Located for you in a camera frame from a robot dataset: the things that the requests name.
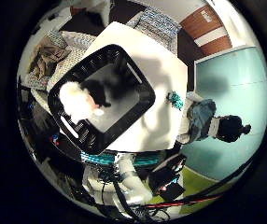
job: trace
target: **white wall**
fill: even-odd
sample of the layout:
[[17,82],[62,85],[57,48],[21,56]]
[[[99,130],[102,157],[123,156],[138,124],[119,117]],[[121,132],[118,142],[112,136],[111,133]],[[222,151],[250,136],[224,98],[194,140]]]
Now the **white wall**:
[[205,6],[204,0],[131,0],[163,11],[175,21],[181,22],[198,8]]
[[245,18],[236,10],[228,0],[205,0],[222,20],[233,47],[249,45],[260,47],[253,30]]

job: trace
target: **black cable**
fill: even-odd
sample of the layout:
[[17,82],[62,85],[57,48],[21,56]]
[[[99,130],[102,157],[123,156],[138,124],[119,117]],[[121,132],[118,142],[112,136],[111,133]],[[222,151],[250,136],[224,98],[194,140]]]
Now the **black cable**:
[[123,195],[123,193],[119,187],[119,184],[118,184],[116,177],[114,177],[114,175],[112,175],[111,178],[113,180],[113,184],[114,184],[117,196],[119,198],[119,201],[120,201],[122,207],[125,209],[126,213],[128,215],[130,215],[135,221],[138,221],[139,223],[144,223],[144,221],[141,220],[140,217],[137,216],[135,214],[135,212],[132,210],[132,208],[127,204],[125,196]]
[[105,191],[105,180],[104,180],[104,185],[103,185],[103,188],[102,188],[102,202],[103,202],[103,205],[105,206],[105,200],[104,200],[104,191]]
[[232,180],[233,178],[237,177],[239,174],[241,174],[245,168],[254,160],[254,158],[257,156],[257,151],[244,163],[242,164],[237,170],[235,170],[232,174],[228,175],[227,177],[223,178],[222,180],[220,180],[219,182],[217,182],[216,184],[210,186],[207,189],[204,189],[196,194],[187,196],[186,199],[197,199],[199,197],[205,196],[209,193],[211,193],[212,191],[219,189],[220,187],[222,187],[223,185],[227,184],[230,180]]
[[232,180],[233,178],[235,178],[236,176],[238,176],[239,174],[241,174],[245,168],[255,159],[255,157],[257,157],[258,155],[258,151],[256,151],[244,164],[242,164],[237,170],[235,170],[232,174],[228,175],[227,177],[225,177],[224,179],[220,180],[219,182],[217,182],[216,184],[208,187],[207,189],[204,189],[198,193],[186,196],[183,199],[180,200],[175,200],[175,201],[171,201],[171,202],[164,202],[164,203],[157,203],[157,204],[147,204],[144,205],[145,207],[151,206],[154,207],[155,205],[158,206],[163,206],[164,204],[166,204],[165,207],[171,207],[171,206],[179,206],[179,205],[186,205],[186,204],[191,204],[191,203],[197,203],[196,201],[200,201],[200,200],[205,200],[205,199],[213,199],[213,198],[217,198],[220,195],[224,194],[227,192],[227,190],[219,193],[219,194],[214,194],[214,195],[207,195],[209,193],[211,193],[212,191],[219,189],[220,187],[222,187],[223,185],[227,184],[230,180]]

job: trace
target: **white cloth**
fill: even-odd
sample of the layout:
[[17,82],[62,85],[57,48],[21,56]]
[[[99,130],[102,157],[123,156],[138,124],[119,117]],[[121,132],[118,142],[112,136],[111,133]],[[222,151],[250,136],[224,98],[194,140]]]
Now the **white cloth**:
[[212,118],[209,126],[208,136],[216,137],[218,133],[219,119]]

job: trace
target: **cable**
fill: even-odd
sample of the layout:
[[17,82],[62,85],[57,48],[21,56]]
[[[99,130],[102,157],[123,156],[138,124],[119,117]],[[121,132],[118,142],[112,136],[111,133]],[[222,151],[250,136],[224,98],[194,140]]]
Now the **cable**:
[[166,202],[166,203],[157,203],[157,204],[148,204],[145,205],[146,208],[153,208],[153,207],[169,207],[169,206],[180,206],[180,205],[187,205],[191,203],[198,203],[203,202],[207,200],[216,199],[220,195],[224,194],[225,192],[222,192],[220,194],[207,196],[207,194],[211,193],[212,191],[219,189],[221,186],[228,183],[230,180],[241,174],[245,168],[254,160],[254,158],[258,155],[257,151],[244,163],[242,164],[237,170],[235,170],[232,174],[228,175],[224,179],[220,180],[216,184],[210,186],[207,189],[204,189],[196,194],[192,194],[189,196],[186,196],[185,198],[181,200],[176,200],[172,202]]
[[208,200],[213,200],[218,197],[220,197],[223,193],[220,194],[214,194],[214,195],[209,195],[209,196],[203,196],[201,199],[198,200],[192,200],[192,201],[186,201],[184,198],[182,200],[176,200],[172,201],[170,203],[155,203],[155,204],[147,204],[145,205],[146,208],[167,208],[171,206],[182,206],[182,205],[188,205],[188,204],[193,204],[193,203],[202,203]]
[[106,184],[106,180],[104,180],[104,185],[103,185],[103,188],[102,188],[102,202],[103,202],[104,206],[105,206],[105,200],[104,200],[105,184]]
[[130,205],[127,204],[125,196],[123,195],[123,193],[122,193],[122,191],[121,191],[121,189],[119,187],[119,184],[117,182],[116,177],[114,177],[114,175],[111,175],[111,177],[112,177],[113,184],[114,184],[117,196],[119,198],[119,201],[120,201],[122,207],[125,209],[126,213],[128,215],[130,215],[134,220],[138,221],[139,223],[144,223],[144,221],[142,221],[140,219],[140,217],[135,214],[135,212],[132,210]]

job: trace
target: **wooden panel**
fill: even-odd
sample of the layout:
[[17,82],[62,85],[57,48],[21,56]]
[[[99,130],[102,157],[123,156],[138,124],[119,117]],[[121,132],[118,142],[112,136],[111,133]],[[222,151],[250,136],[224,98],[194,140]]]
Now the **wooden panel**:
[[214,9],[209,5],[206,5],[190,14],[180,23],[180,25],[193,39],[196,39],[212,30],[217,29],[218,27],[221,27],[222,23]]
[[227,35],[224,35],[223,37],[215,39],[201,46],[201,50],[205,56],[220,52],[224,49],[230,49],[230,48],[232,48],[232,44]]

